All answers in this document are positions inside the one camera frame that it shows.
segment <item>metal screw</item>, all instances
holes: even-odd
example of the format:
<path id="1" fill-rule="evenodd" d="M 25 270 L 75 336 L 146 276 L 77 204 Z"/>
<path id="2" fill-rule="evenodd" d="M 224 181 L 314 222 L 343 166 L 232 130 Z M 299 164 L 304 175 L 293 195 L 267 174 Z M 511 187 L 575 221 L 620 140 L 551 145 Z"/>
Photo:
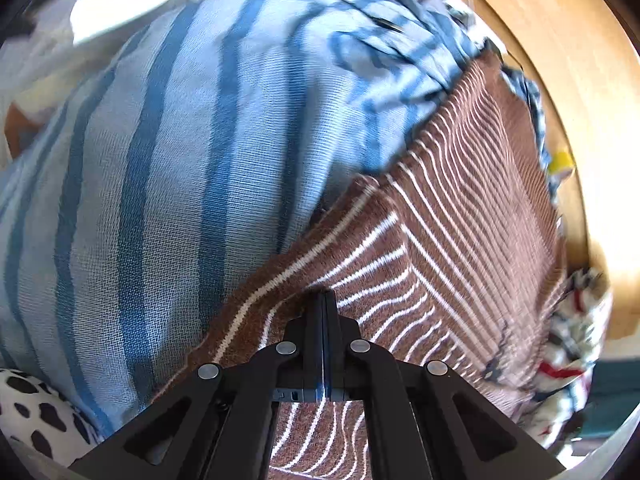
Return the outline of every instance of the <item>metal screw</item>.
<path id="1" fill-rule="evenodd" d="M 442 361 L 430 361 L 427 370 L 431 375 L 444 375 L 449 371 L 449 367 Z"/>
<path id="2" fill-rule="evenodd" d="M 219 373 L 220 369 L 213 363 L 208 363 L 198 368 L 198 377 L 201 379 L 215 379 Z"/>
<path id="3" fill-rule="evenodd" d="M 280 341 L 276 345 L 276 352 L 281 355 L 291 355 L 296 351 L 296 345 L 291 341 Z"/>
<path id="4" fill-rule="evenodd" d="M 368 352 L 371 348 L 369 341 L 364 341 L 364 339 L 354 339 L 350 344 L 351 350 L 357 352 L 358 354 L 364 354 L 364 352 Z"/>

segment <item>wooden floor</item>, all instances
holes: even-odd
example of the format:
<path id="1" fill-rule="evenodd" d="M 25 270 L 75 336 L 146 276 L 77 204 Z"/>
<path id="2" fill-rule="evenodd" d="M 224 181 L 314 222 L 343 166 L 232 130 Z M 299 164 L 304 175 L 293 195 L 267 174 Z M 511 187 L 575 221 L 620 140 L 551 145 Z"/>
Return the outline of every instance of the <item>wooden floor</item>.
<path id="1" fill-rule="evenodd" d="M 570 146 L 563 184 L 570 267 L 606 270 L 609 337 L 640 319 L 640 60 L 603 0 L 474 0 L 527 76 L 541 83 L 551 151 Z"/>

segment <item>blue plaid fabric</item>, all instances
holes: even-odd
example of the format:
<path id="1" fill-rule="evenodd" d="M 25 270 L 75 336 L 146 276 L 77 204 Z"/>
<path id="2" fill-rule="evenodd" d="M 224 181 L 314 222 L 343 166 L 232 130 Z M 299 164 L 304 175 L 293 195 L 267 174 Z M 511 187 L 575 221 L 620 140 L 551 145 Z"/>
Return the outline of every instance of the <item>blue plaid fabric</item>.
<path id="1" fill-rule="evenodd" d="M 111 434 L 225 298 L 478 54 L 416 0 L 206 0 L 139 31 L 0 182 L 2 366 Z"/>

